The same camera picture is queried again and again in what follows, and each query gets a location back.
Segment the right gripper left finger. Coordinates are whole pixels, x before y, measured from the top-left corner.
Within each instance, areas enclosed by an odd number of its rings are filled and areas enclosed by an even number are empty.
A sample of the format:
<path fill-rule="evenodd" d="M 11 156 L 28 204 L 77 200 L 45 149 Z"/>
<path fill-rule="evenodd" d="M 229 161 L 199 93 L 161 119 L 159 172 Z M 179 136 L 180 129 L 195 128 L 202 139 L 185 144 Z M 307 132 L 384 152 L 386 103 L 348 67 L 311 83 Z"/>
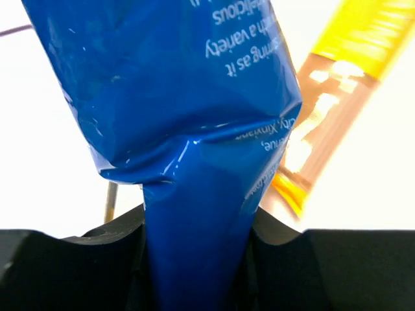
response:
<path fill-rule="evenodd" d="M 138 206 L 82 236 L 1 230 L 2 310 L 152 310 Z"/>

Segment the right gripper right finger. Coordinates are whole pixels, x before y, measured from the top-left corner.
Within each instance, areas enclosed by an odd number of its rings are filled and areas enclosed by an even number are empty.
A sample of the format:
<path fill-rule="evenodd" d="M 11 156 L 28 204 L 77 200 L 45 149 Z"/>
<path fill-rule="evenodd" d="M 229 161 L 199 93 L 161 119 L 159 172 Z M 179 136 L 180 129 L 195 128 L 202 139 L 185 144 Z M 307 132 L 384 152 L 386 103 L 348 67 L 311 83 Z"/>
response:
<path fill-rule="evenodd" d="M 413 310 L 414 232 L 309 229 L 259 209 L 252 251 L 261 310 Z"/>

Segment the blue orange pasta bag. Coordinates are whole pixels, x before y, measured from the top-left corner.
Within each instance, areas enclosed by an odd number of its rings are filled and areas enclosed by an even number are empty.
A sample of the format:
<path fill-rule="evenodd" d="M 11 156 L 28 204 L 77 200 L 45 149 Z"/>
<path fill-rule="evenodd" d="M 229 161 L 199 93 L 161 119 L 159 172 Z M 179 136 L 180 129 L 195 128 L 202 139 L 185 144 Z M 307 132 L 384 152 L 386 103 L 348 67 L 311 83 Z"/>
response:
<path fill-rule="evenodd" d="M 99 174 L 142 186 L 158 310 L 229 310 L 302 105 L 270 1 L 24 1 Z"/>

